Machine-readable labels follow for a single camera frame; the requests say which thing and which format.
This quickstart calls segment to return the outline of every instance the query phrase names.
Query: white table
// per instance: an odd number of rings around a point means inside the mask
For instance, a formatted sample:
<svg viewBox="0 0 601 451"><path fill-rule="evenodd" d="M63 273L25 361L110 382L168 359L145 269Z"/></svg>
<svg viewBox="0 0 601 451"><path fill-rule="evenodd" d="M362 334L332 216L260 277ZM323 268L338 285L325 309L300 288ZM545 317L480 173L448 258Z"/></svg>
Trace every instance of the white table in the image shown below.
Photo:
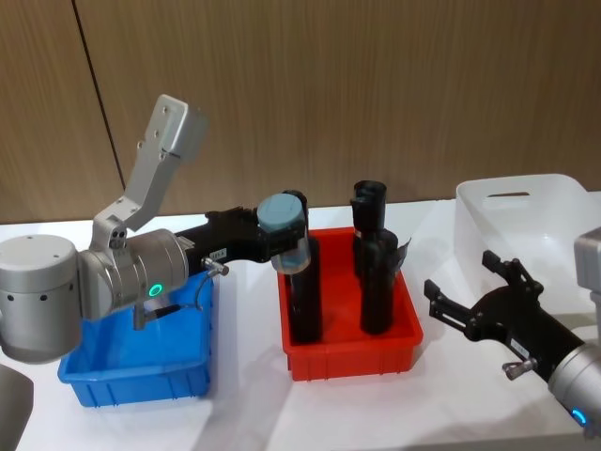
<svg viewBox="0 0 601 451"><path fill-rule="evenodd" d="M23 365L0 355L0 363L35 383L19 450L598 449L601 443L585 443L536 375L505 378L501 364L515 360L505 347L471 343L428 317L427 277L457 301L475 302L453 257L454 212L453 200L387 209L386 226L400 241L413 237L403 272L424 342L410 372L293 383L281 348L275 272L269 264L235 262L217 287L210 398L86 409L56 377L58 363ZM201 215L157 218L141 232L203 222ZM351 211L311 210L310 222L312 228L351 226ZM90 225L2 225L0 240L50 233L83 249Z"/></svg>

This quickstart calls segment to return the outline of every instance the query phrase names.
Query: red plastic bin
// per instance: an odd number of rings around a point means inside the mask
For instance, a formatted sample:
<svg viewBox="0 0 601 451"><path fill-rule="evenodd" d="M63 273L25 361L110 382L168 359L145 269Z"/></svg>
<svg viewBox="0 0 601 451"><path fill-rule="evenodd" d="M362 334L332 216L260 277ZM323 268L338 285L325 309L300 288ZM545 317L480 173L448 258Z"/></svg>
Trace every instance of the red plastic bin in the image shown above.
<svg viewBox="0 0 601 451"><path fill-rule="evenodd" d="M319 240L323 335L319 343L293 343L288 323L289 288L278 276L282 344L294 381L398 373L411 368L424 333L402 274L394 285L393 326L384 334L361 330L361 289L353 273L353 228L313 230Z"/></svg>

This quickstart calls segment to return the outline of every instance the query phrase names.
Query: wood panel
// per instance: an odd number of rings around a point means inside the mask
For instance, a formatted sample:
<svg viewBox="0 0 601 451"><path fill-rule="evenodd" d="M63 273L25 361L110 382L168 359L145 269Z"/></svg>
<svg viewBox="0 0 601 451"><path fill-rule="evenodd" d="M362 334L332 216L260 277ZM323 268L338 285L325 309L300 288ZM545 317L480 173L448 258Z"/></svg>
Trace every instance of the wood panel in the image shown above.
<svg viewBox="0 0 601 451"><path fill-rule="evenodd" d="M561 172L601 189L601 2L76 0L126 173L156 97L210 119L163 211Z"/></svg>
<svg viewBox="0 0 601 451"><path fill-rule="evenodd" d="M0 0L0 222L88 218L122 185L69 0Z"/></svg>

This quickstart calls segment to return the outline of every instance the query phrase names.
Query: plastic container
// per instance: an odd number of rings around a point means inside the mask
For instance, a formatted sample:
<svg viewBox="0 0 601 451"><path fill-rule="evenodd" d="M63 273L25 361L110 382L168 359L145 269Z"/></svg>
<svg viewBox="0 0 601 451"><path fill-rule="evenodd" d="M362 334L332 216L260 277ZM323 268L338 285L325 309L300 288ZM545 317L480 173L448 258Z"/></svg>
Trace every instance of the plastic container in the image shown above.
<svg viewBox="0 0 601 451"><path fill-rule="evenodd" d="M170 294L171 301L193 304L204 273ZM133 330L127 309L84 323L82 344L63 358L58 378L70 383L84 407L177 397L201 397L210 384L212 280L199 295L202 311L181 310Z"/></svg>
<svg viewBox="0 0 601 451"><path fill-rule="evenodd" d="M353 228L315 230L321 252L323 335L319 343L292 341L288 324L290 288L278 276L282 343L294 381L398 373L411 368L413 350L422 342L403 276L394 286L393 325L384 334L361 330L361 289L353 271Z"/></svg>
<svg viewBox="0 0 601 451"><path fill-rule="evenodd" d="M577 181L555 174L466 181L455 208L455 255L474 301L504 284L482 266L490 249L522 261L545 287L540 301L550 314L594 310L576 282L574 240L601 226L601 206ZM589 324L564 319L568 327Z"/></svg>

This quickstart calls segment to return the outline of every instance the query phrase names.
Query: green led light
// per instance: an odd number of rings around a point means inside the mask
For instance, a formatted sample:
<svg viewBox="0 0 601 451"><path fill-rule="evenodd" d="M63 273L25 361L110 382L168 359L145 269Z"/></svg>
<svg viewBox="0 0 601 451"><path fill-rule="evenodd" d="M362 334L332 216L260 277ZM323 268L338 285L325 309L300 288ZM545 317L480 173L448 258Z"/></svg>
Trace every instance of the green led light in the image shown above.
<svg viewBox="0 0 601 451"><path fill-rule="evenodd" d="M158 296L161 293L162 293L162 285L154 284L152 287L150 287L150 290L148 291L148 296L150 296L151 298L154 298L155 296Z"/></svg>

